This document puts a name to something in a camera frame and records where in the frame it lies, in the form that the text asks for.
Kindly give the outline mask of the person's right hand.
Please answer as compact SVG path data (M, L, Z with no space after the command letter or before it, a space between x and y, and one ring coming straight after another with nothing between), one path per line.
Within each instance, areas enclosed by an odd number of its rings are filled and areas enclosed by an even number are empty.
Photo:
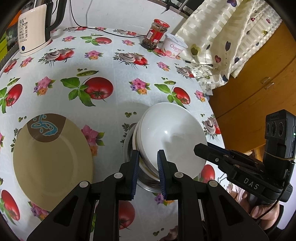
M263 230L267 230L268 228L271 228L280 213L280 204L277 203L273 209L271 209L268 213L266 213L273 205L260 205L260 206L254 206L251 207L248 202L248 192L244 192L242 195L242 199L239 202L239 204L242 206L242 208L252 217L252 218L259 218L262 214L265 213L265 216L262 216L260 219L259 225Z

